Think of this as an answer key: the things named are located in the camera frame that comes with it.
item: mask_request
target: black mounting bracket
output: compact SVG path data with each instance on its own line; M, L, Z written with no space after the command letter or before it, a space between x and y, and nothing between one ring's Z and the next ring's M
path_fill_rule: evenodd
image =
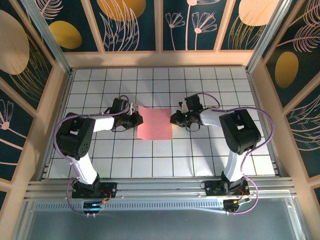
M244 177L237 181L230 182L224 172L222 172L220 180L209 180L204 181L203 183L207 197L230 195L239 196L242 195L241 191L246 195L250 195L248 181Z
M100 182L98 195L90 191L85 191L78 182L73 185L72 198L73 199L105 199L106 195L115 198L117 194L116 182Z

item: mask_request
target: dark teal wallpaper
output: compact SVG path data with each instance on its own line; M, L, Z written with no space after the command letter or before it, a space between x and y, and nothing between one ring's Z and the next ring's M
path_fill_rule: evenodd
M7 193L5 191L0 191L0 211L1 211L2 205L5 202L6 195Z
M80 0L35 0L63 52L97 52Z
M284 26L287 18L289 17L290 13L292 12L292 9L295 7L297 3L297 0L292 0L291 4L290 4L290 7L288 9L288 12L284 15L283 17L283 20L279 26L279 28L277 29L277 31L274 33L272 39L270 40L269 44L266 46L263 54L262 54L262 57L264 58L266 56L266 54L268 53L269 49L271 48L272 44L274 43L274 40L275 38L278 36L279 32L281 31L282 27Z
M44 45L46 46L46 48L48 49L50 55L52 56L53 59L55 59L54 54L52 53L51 49L49 48L49 46L47 45L46 41L43 39L41 33L39 32L39 30L37 29L36 25L34 24L34 22L31 20L30 16L28 15L24 5L21 3L21 0L18 1L18 3L20 4L22 10L24 11L25 15L28 17L29 22L32 24L33 28L36 30L36 32L38 33L38 36L40 36L42 42L44 43Z
M226 2L164 0L163 50L213 50Z
M320 175L320 85L286 118L309 177Z
M306 0L266 67L285 107L320 71L320 1Z
M154 0L90 0L106 52L155 51Z
M52 65L7 0L0 17L0 77L37 109Z
M315 188L314 193L315 193L316 199L318 199L318 203L320 205L320 187Z
M253 50L277 3L276 0L236 0L221 50Z
M12 180L33 117L0 90L0 178Z

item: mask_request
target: white grid board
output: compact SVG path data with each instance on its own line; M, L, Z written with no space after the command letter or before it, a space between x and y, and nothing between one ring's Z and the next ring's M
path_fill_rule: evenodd
M127 95L132 102L149 108L179 109L179 102L194 93L216 97L223 109L254 107L255 102L243 67L172 67L78 69L64 114L96 114L111 107L114 98ZM200 95L204 107L215 101ZM249 113L265 138L258 113ZM220 176L229 148L218 127L202 126L188 132L172 125L173 140L137 138L137 128L124 132L101 131L92 136L89 156L101 178ZM275 175L267 147L252 153L244 173ZM47 178L75 177L69 163L53 152Z

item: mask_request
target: line drawing flower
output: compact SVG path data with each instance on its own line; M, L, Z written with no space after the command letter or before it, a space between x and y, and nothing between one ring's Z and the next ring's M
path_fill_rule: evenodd
M14 112L14 104L10 101L7 101L7 103L5 104L5 101L3 99L0 99L0 130L3 130L3 131L9 130L14 134L26 139L27 138L26 136L10 128L10 121L12 119L13 112ZM16 144L13 144L1 138L0 138L0 142L19 150L23 149L21 146L18 146Z
M185 27L185 50L188 50L188 25L189 25L189 16L191 6L196 5L206 5L206 4L215 4L220 2L220 0L186 0L188 3L188 13L186 15L186 27Z
M213 13L202 13L199 18L199 12L195 12L192 14L192 24L195 32L195 41L194 41L194 50L197 50L197 39L198 34L208 33L217 30L215 12Z
M183 21L184 18L181 15L181 12L179 12L179 13L175 12L172 15L170 12L168 12L165 14L165 19L166 19L166 21L169 25L169 28L170 28L172 46L173 46L173 50L175 51L176 47L175 47L175 42L174 42L174 36L172 34L172 29L182 27L182 26L186 25L186 22Z

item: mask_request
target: yellow oval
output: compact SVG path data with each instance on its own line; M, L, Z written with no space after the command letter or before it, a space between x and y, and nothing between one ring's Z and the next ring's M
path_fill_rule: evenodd
M290 51L280 55L275 65L275 82L279 87L285 89L295 80L299 68L297 56Z
M140 17L146 9L146 0L97 0L101 10L109 18L120 22L130 21L132 18L125 13L123 2L128 10L132 9L136 18Z
M0 69L17 75L29 61L28 35L21 24L7 12L0 10Z
M54 21L49 28L61 47L76 49L82 44L80 32L66 21Z
M274 13L279 0L241 0L239 17L249 26L266 25Z

